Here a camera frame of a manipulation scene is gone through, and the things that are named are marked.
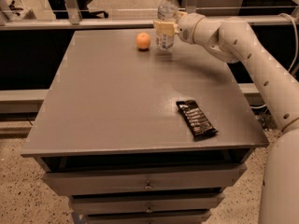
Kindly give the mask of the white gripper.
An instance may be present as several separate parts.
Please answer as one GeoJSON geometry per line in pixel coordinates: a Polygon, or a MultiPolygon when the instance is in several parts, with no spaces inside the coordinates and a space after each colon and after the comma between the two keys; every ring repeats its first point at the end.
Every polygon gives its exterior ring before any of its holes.
{"type": "Polygon", "coordinates": [[[157,32],[164,35],[174,36],[178,33],[181,41],[193,44],[193,34],[197,23],[204,18],[203,15],[197,13],[188,14],[184,11],[178,12],[178,24],[173,21],[158,21],[153,22],[153,27],[157,32]]]}

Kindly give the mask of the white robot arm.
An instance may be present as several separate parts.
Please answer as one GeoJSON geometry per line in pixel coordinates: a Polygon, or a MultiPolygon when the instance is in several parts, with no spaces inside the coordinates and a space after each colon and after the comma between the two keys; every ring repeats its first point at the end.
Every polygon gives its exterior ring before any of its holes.
{"type": "Polygon", "coordinates": [[[282,131],[264,169],[259,224],[299,224],[299,82],[240,17],[217,21],[183,12],[176,21],[155,20],[153,26],[165,35],[202,46],[221,61],[243,63],[282,131]]]}

